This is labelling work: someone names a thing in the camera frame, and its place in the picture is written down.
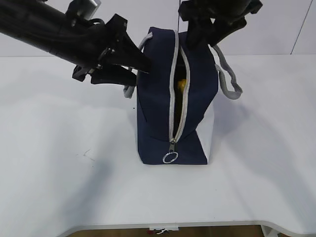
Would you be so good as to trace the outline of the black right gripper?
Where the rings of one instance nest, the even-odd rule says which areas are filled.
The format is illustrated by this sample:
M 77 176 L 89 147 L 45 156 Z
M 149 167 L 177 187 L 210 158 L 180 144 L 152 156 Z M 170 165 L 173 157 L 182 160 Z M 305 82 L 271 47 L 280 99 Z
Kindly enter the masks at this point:
M 208 38 L 215 46 L 230 34 L 244 28 L 245 16 L 256 14 L 262 7 L 259 0 L 185 0 L 178 9 L 188 22 L 187 47 L 197 47 Z

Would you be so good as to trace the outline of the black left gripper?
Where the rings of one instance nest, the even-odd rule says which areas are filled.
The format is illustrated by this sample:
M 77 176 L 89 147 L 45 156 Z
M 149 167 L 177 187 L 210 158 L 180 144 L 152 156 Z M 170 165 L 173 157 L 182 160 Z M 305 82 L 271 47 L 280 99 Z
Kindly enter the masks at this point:
M 91 76 L 91 84 L 118 84 L 135 86 L 136 75 L 121 66 L 149 73 L 151 60 L 143 52 L 145 43 L 151 39 L 151 33 L 147 34 L 137 47 L 126 32 L 127 20 L 115 14 L 106 24 L 100 19 L 92 19 L 92 23 L 98 22 L 96 27 L 100 31 L 92 37 L 96 40 L 97 52 L 89 60 L 91 65 L 74 68 L 72 78 L 84 81 L 87 75 Z

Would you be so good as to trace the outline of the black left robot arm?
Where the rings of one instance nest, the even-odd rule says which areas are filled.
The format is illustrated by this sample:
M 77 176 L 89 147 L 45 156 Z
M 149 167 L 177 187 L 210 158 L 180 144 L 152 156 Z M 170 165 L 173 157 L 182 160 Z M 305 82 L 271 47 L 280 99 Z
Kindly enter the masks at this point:
M 133 70 L 148 73 L 151 61 L 127 33 L 118 14 L 105 22 L 94 18 L 98 0 L 74 0 L 61 12 L 44 0 L 3 0 L 0 31 L 75 64 L 72 77 L 92 84 L 135 86 Z

